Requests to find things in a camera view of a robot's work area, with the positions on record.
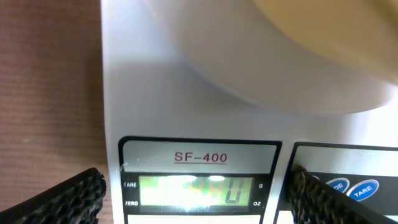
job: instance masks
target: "white bowl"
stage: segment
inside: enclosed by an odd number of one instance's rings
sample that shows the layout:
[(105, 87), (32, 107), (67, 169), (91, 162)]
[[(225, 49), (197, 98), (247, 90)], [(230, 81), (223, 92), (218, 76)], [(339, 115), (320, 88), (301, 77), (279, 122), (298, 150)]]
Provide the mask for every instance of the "white bowl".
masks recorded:
[(143, 0), (187, 62), (209, 81), (263, 107), (353, 113), (396, 92), (372, 73), (319, 57), (279, 32), (248, 0)]

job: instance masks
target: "tare label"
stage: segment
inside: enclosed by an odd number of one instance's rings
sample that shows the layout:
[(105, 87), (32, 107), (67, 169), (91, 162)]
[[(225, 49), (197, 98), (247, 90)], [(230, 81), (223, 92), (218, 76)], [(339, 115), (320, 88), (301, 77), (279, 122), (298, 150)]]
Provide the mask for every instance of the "tare label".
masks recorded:
[(124, 186), (124, 187), (133, 187), (133, 188), (136, 188), (136, 187), (137, 187), (137, 182), (123, 182), (123, 186)]
[(228, 156), (226, 153), (206, 153), (204, 156), (193, 152), (176, 152), (174, 164), (216, 164), (226, 165)]

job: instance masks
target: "white scale body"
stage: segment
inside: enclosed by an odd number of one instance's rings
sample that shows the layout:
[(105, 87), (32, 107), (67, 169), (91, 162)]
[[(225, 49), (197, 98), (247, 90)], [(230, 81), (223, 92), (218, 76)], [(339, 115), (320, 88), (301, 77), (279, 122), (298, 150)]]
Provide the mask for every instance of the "white scale body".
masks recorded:
[[(264, 110), (202, 79), (138, 0), (104, 0), (101, 11), (106, 145), (115, 223), (291, 222), (289, 212), (278, 203), (292, 152), (296, 152), (292, 160), (325, 182), (332, 176), (348, 176), (341, 177), (349, 179), (347, 186), (335, 186), (345, 193), (356, 190), (353, 194), (371, 195), (363, 189), (371, 191), (373, 185), (354, 187), (375, 176), (380, 177), (378, 191), (370, 198), (381, 197), (382, 181), (390, 181), (381, 179), (398, 177), (398, 152), (393, 148), (398, 146), (396, 101), (335, 116)], [(243, 210), (223, 208), (223, 200), (209, 202), (207, 208), (206, 202), (193, 203), (204, 208), (196, 212), (187, 208), (186, 198), (171, 202), (165, 197), (162, 202), (145, 196), (140, 178), (142, 182), (148, 175), (158, 180), (222, 176), (229, 182), (246, 177), (249, 198), (242, 196)], [(272, 180), (266, 194), (258, 192), (268, 184), (260, 182), (263, 177)], [(181, 187), (177, 180), (176, 187)], [(163, 207), (153, 206), (162, 203)]]

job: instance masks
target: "digital kitchen scale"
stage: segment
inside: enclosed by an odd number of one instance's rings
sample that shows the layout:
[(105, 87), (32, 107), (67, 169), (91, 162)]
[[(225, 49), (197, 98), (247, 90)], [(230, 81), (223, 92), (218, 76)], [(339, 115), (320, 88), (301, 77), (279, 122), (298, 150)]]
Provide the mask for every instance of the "digital kitchen scale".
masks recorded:
[(280, 193), (293, 163), (369, 208), (398, 201), (386, 188), (398, 177), (397, 100), (333, 116), (259, 108), (202, 79), (140, 1), (101, 11), (115, 223), (292, 222)]

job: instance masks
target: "digit 0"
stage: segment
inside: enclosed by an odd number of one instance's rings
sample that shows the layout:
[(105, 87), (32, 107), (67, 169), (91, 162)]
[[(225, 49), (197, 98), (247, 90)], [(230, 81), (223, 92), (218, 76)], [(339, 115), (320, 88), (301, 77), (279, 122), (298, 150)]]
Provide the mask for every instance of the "digit 0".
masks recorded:
[[(224, 182), (225, 182), (225, 180), (222, 181), (222, 182), (214, 182), (214, 181), (211, 181), (211, 182), (210, 182), (210, 187), (209, 187), (210, 193), (211, 193), (211, 194), (212, 194), (212, 193), (217, 193), (218, 198), (221, 199), (221, 195), (222, 195), (222, 193), (223, 193), (223, 188), (224, 188)], [(218, 183), (218, 188), (215, 188), (215, 187), (214, 187), (214, 184), (215, 184), (215, 183)]]
[(220, 156), (220, 161), (221, 162), (225, 162), (226, 161), (226, 154), (222, 153), (222, 155)]
[(194, 190), (195, 185), (197, 186), (197, 182), (199, 181), (199, 187), (197, 188), (198, 190), (203, 190), (203, 187), (205, 186), (205, 179), (204, 178), (197, 178), (197, 180), (191, 181), (189, 183), (189, 189)]
[(211, 160), (212, 160), (213, 162), (217, 162), (217, 161), (218, 161), (218, 154), (217, 154), (217, 153), (214, 153), (214, 154), (211, 156)]
[(236, 191), (235, 199), (234, 200), (231, 199), (232, 190), (233, 191), (236, 190), (236, 189), (233, 189), (234, 179), (238, 179), (238, 178), (232, 178), (231, 181), (229, 182), (229, 190), (226, 193), (226, 197), (225, 197), (225, 202), (226, 203), (238, 203), (239, 202), (239, 198), (241, 197), (241, 191), (242, 191), (243, 183), (244, 183), (244, 179), (243, 178), (241, 178), (241, 181), (239, 182), (239, 189)]

